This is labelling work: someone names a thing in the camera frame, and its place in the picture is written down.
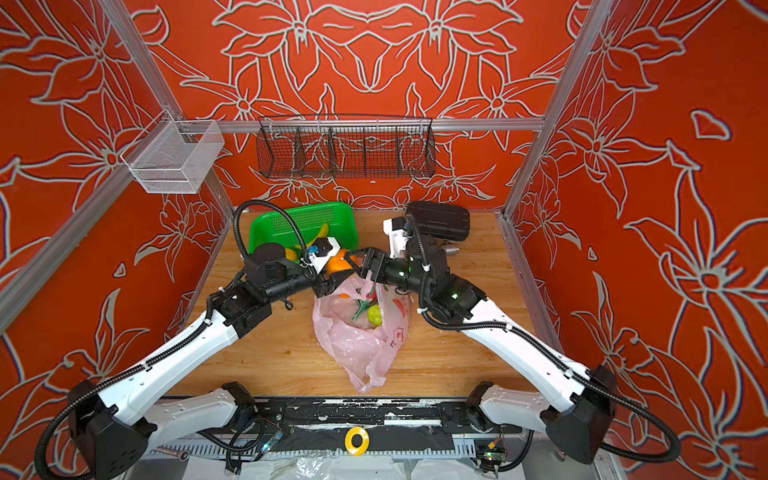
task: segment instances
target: black case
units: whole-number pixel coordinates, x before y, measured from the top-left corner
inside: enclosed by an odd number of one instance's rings
[[[433,202],[411,202],[406,215],[412,214],[422,233],[434,238],[463,241],[469,235],[469,212],[463,207]]]

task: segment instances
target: lime green fruit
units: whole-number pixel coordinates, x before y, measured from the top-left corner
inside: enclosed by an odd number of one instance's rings
[[[368,321],[373,326],[382,325],[382,310],[378,305],[374,305],[368,309]]]

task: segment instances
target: white mesh basket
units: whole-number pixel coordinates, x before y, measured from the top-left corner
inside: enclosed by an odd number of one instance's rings
[[[194,194],[224,146],[216,121],[197,143],[184,141],[173,121],[160,123],[160,131],[128,169],[150,194]]]

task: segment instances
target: robotic arm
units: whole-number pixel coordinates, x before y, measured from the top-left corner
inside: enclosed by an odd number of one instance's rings
[[[235,214],[236,240],[240,239],[242,209]],[[531,415],[529,406],[516,402],[514,392],[481,384],[481,391],[476,390],[481,396],[478,407],[490,421],[546,432],[566,455],[590,463],[600,447],[619,455],[633,453],[602,443],[619,404],[652,417],[649,419],[670,439],[670,449],[664,454],[635,455],[651,462],[666,462],[679,455],[679,441],[669,427],[615,394],[612,372],[602,366],[592,372],[522,329],[479,288],[451,273],[445,251],[431,236],[421,235],[415,223],[403,217],[387,220],[384,231],[390,239],[389,253],[375,248],[344,253],[335,239],[319,238],[303,248],[300,265],[289,261],[283,247],[275,243],[244,255],[243,271],[227,288],[208,297],[207,311],[184,331],[125,372],[99,385],[82,382],[70,391],[68,407],[51,421],[35,450],[38,474],[44,480],[65,478],[51,472],[45,453],[53,432],[66,418],[91,474],[101,480],[121,474],[147,450],[224,426],[252,409],[253,398],[236,383],[192,399],[156,402],[202,362],[269,317],[272,303],[282,301],[291,310],[287,298],[294,293],[312,288],[318,297],[331,294],[353,273],[418,293],[419,312],[431,325],[461,331],[487,346],[525,376],[548,402],[536,410],[539,415]],[[242,240],[238,245],[245,251]],[[349,268],[338,269],[338,262],[329,268],[334,257],[346,259]]]

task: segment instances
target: black wire basket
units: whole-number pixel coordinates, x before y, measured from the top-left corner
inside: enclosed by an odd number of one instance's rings
[[[429,178],[430,118],[347,114],[306,120],[259,118],[259,173],[267,178]]]

